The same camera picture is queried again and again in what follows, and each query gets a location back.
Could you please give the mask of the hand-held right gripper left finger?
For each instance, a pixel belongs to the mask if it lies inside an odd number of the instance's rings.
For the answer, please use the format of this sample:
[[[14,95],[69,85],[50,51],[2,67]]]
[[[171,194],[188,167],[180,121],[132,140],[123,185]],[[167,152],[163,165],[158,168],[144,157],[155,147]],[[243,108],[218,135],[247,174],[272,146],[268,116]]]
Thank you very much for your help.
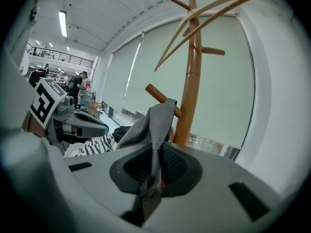
[[[72,212],[77,233],[150,233],[135,225],[140,215],[139,184],[123,168],[114,168],[124,157],[139,155],[150,144],[113,152],[63,160],[63,194]]]

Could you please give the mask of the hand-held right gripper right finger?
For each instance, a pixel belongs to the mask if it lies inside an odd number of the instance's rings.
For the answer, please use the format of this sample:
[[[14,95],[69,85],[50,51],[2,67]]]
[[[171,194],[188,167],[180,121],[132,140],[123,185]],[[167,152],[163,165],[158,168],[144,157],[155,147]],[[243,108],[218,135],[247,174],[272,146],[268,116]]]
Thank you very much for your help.
[[[151,233],[263,233],[288,208],[291,197],[283,199],[261,179],[234,161],[177,144],[175,150],[194,157],[202,166],[198,184],[187,194],[163,198],[143,224]],[[253,220],[230,186],[245,185],[268,209]]]

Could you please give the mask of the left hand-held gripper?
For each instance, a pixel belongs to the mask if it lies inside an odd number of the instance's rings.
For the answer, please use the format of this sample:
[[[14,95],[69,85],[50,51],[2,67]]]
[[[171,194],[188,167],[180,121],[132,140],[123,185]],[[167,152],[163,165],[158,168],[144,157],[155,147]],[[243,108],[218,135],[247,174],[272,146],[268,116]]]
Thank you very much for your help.
[[[65,154],[73,137],[99,137],[109,127],[96,117],[76,110],[73,97],[50,78],[41,78],[35,86],[37,96],[30,107],[28,131],[46,138]]]

